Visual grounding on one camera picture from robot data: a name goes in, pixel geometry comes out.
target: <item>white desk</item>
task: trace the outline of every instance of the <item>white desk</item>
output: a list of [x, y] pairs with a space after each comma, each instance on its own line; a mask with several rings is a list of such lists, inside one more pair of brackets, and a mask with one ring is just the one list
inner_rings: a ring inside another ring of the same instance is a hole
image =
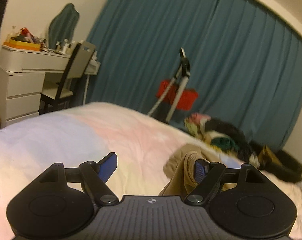
[[[69, 55], [14, 49], [0, 51], [0, 120], [1, 127], [39, 115], [40, 96], [46, 73], [63, 73]], [[85, 74], [98, 73], [100, 63], [91, 60]]]

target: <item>white drawer unit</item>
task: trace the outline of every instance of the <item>white drawer unit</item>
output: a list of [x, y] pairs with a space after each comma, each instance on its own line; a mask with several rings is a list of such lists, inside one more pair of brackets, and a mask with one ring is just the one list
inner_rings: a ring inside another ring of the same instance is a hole
[[13, 124], [13, 123], [16, 123], [16, 122], [20, 122], [20, 121], [25, 120], [25, 119], [29, 119], [29, 118], [32, 118], [32, 117], [37, 117], [37, 116], [39, 116], [39, 112], [36, 112], [36, 113], [33, 113], [33, 114], [26, 114], [24, 116], [17, 117], [17, 118], [11, 119], [9, 121], [6, 121], [6, 126], [8, 126], [10, 124]]
[[6, 100], [7, 120], [17, 116], [34, 113], [39, 111], [41, 94], [29, 95], [24, 97], [10, 98]]
[[0, 126], [39, 115], [45, 72], [15, 73], [0, 67]]
[[41, 73], [10, 75], [7, 97], [41, 93], [44, 77]]

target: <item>bed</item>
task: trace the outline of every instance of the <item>bed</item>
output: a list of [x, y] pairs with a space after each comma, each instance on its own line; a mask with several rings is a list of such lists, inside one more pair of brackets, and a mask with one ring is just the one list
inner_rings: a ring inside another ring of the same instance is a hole
[[[163, 165], [186, 143], [218, 155], [228, 167], [241, 165], [178, 129], [109, 103], [45, 114], [0, 130], [0, 239], [14, 236], [6, 219], [8, 202], [52, 163], [77, 167], [84, 161], [99, 161], [112, 151], [118, 156], [118, 167], [107, 185], [120, 199], [123, 195], [158, 195], [169, 181]], [[297, 206], [290, 236], [302, 239], [302, 184], [266, 175]], [[79, 189], [79, 185], [70, 186]]]

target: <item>controller logo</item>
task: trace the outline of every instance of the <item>controller logo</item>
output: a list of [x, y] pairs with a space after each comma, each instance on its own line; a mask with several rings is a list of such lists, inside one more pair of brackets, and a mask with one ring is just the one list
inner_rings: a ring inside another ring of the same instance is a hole
[[150, 198], [147, 200], [150, 204], [154, 204], [156, 202], [156, 200], [154, 198]]

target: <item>chair seat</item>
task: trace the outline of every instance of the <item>chair seat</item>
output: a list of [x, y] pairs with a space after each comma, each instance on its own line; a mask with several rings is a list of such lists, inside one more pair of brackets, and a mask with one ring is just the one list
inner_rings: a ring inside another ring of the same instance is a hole
[[[57, 94], [58, 91], [58, 85], [53, 83], [53, 82], [49, 82], [49, 81], [45, 81], [43, 84], [43, 88], [42, 88], [42, 92], [41, 94], [50, 97], [52, 99], [55, 99], [55, 95]], [[72, 96], [73, 92], [63, 88], [61, 91], [61, 95], [60, 98], [66, 98], [69, 96]]]

